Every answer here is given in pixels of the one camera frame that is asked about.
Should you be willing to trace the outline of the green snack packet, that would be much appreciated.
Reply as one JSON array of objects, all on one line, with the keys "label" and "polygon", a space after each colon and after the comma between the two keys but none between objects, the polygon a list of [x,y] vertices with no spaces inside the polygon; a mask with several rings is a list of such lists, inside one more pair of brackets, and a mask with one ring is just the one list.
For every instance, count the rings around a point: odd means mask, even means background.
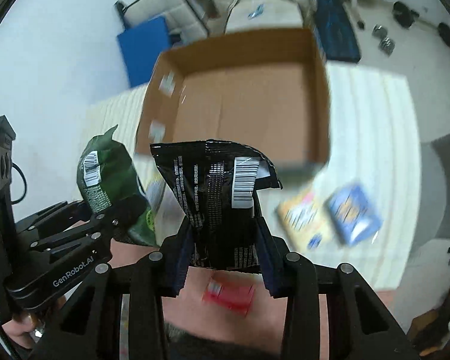
[{"label": "green snack packet", "polygon": [[139,215],[126,227],[121,242],[157,244],[152,207],[127,148],[113,139],[117,126],[94,136],[79,157],[76,181],[82,198],[98,214],[128,197],[139,198]]}]

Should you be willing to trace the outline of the yellow tissue pack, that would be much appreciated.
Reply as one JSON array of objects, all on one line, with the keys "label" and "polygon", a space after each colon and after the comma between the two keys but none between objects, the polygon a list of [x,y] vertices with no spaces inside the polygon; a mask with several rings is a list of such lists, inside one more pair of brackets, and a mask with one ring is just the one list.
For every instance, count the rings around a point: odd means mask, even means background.
[{"label": "yellow tissue pack", "polygon": [[333,238],[329,215],[311,187],[280,203],[277,214],[296,250],[314,250]]}]

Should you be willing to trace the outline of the black snack packet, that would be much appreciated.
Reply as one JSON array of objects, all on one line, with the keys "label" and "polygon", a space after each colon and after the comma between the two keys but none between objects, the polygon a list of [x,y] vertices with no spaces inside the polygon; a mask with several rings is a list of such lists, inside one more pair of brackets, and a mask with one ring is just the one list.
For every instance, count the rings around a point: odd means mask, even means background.
[{"label": "black snack packet", "polygon": [[150,150],[191,226],[193,266],[259,272],[254,194],[281,188],[272,161],[233,141],[156,143]]}]

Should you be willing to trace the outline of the blue tissue pack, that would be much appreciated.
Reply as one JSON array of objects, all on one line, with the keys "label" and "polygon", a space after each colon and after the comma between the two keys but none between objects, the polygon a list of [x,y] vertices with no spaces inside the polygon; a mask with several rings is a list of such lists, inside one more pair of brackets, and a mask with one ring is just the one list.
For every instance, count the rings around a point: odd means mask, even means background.
[{"label": "blue tissue pack", "polygon": [[337,189],[326,200],[326,208],[340,242],[355,246],[374,238],[383,220],[360,183],[349,183]]}]

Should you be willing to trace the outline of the red snack packet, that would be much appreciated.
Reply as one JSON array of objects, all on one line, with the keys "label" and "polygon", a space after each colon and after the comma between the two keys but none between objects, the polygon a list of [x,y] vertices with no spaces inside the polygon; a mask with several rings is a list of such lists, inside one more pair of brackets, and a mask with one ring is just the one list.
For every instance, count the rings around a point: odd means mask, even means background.
[{"label": "red snack packet", "polygon": [[204,302],[246,316],[252,306],[255,285],[251,281],[212,275],[202,296]]}]

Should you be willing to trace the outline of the black fleece sleeve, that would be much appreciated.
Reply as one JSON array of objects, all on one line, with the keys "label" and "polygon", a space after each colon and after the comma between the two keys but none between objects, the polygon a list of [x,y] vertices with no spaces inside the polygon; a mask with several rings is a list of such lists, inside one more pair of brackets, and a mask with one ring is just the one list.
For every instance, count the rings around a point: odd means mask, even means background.
[{"label": "black fleece sleeve", "polygon": [[193,336],[168,322],[165,323],[165,333],[169,359],[272,360],[279,358],[260,349]]}]

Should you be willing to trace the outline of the blue gym mat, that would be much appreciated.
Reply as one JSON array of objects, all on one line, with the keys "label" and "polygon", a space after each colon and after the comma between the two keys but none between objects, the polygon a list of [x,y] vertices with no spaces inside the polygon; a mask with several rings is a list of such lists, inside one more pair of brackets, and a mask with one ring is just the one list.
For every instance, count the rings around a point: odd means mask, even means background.
[{"label": "blue gym mat", "polygon": [[150,81],[159,55],[171,47],[167,23],[162,16],[125,30],[117,39],[131,88]]}]

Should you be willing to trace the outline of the open cardboard box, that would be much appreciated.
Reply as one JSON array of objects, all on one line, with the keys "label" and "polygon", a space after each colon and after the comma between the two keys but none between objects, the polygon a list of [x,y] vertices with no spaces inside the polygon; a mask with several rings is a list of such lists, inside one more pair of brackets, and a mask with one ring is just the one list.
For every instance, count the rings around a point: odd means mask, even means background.
[{"label": "open cardboard box", "polygon": [[263,28],[162,52],[145,91],[136,151],[153,142],[235,141],[280,169],[330,156],[328,77],[314,33]]}]

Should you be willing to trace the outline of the grey shell chair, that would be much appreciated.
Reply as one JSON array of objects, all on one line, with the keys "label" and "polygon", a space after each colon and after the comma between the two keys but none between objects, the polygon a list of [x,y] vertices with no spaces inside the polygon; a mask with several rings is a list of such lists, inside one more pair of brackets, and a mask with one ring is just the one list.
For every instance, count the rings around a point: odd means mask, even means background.
[{"label": "grey shell chair", "polygon": [[414,254],[432,239],[450,239],[450,134],[421,145],[421,198]]}]

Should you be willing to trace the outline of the white padded folding chair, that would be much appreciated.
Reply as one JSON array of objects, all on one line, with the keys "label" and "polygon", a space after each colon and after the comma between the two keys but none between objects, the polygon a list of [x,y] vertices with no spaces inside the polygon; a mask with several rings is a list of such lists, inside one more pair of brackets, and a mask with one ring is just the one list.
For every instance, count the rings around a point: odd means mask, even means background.
[{"label": "white padded folding chair", "polygon": [[124,29],[163,18],[173,45],[186,45],[209,36],[203,19],[188,0],[136,0],[128,5],[118,0],[114,8]]}]

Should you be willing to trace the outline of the black weight bench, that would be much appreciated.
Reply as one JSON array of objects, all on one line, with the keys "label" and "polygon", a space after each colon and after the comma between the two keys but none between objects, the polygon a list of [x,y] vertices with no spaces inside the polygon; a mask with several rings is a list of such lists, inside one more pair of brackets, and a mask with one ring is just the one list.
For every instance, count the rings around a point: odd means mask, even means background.
[{"label": "black weight bench", "polygon": [[314,24],[327,60],[360,61],[359,44],[341,0],[316,0]]}]

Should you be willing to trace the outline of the small blue item on seat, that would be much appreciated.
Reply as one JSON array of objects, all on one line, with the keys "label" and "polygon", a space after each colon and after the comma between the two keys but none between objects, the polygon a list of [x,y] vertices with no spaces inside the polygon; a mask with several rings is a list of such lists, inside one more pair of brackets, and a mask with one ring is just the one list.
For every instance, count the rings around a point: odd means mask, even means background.
[{"label": "small blue item on seat", "polygon": [[248,14],[248,19],[249,20],[256,19],[257,17],[261,16],[263,12],[264,12],[264,5],[262,3],[258,4],[256,8]]}]

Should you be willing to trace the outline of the chrome dumbbell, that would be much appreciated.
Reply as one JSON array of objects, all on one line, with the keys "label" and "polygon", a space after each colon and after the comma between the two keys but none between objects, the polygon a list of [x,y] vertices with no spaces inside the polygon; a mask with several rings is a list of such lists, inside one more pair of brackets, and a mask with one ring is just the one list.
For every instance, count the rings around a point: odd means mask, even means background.
[{"label": "chrome dumbbell", "polygon": [[372,33],[374,38],[383,40],[387,38],[388,36],[388,30],[386,27],[380,24],[376,24],[376,26],[373,28]]}]

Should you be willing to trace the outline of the barbell on floor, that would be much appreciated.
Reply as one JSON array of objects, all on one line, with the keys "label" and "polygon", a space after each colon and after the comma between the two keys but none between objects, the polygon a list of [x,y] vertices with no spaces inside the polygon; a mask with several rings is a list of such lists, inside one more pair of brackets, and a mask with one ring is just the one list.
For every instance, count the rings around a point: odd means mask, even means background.
[{"label": "barbell on floor", "polygon": [[401,1],[396,1],[393,4],[392,15],[395,21],[403,28],[409,29],[413,24],[419,22],[428,27],[437,30],[437,33],[442,41],[450,48],[450,26],[444,22],[433,24],[433,22],[423,19],[417,10],[409,8],[407,4]]}]

